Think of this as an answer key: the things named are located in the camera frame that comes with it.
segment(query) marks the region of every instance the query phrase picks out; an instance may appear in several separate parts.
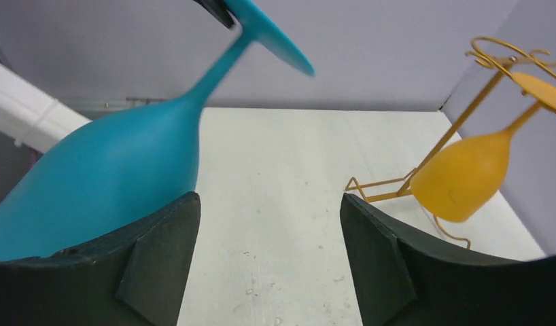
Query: wine glass stem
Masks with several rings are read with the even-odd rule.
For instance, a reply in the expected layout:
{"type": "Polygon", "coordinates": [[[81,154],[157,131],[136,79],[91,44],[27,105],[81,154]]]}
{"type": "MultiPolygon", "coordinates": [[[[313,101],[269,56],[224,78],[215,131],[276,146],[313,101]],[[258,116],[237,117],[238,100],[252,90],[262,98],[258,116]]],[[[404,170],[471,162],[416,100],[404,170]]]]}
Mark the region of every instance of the wine glass stem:
{"type": "Polygon", "coordinates": [[[254,36],[248,31],[242,30],[242,33],[234,41],[234,43],[224,52],[224,54],[214,63],[212,67],[198,80],[196,85],[186,93],[196,104],[199,103],[200,108],[204,107],[206,100],[216,89],[218,84],[228,74],[232,66],[242,56],[242,53],[254,40],[254,36]]]}
{"type": "Polygon", "coordinates": [[[510,133],[511,136],[514,136],[514,133],[526,123],[536,112],[538,112],[541,104],[540,102],[536,101],[533,105],[531,105],[528,110],[524,111],[516,120],[514,120],[508,127],[506,127],[506,131],[510,133]]]}

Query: tabletop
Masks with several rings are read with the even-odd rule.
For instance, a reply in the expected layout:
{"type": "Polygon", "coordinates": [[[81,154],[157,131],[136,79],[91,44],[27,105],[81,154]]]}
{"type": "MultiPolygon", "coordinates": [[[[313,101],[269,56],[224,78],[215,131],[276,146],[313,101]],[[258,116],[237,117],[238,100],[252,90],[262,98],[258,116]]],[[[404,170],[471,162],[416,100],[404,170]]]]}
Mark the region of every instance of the tabletop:
{"type": "MultiPolygon", "coordinates": [[[[178,325],[361,325],[338,215],[344,187],[407,174],[448,127],[441,112],[206,108],[201,225],[178,325]]],[[[449,241],[412,196],[373,204],[449,241]]],[[[442,225],[475,251],[544,256],[500,193],[467,222],[442,225]]]]}

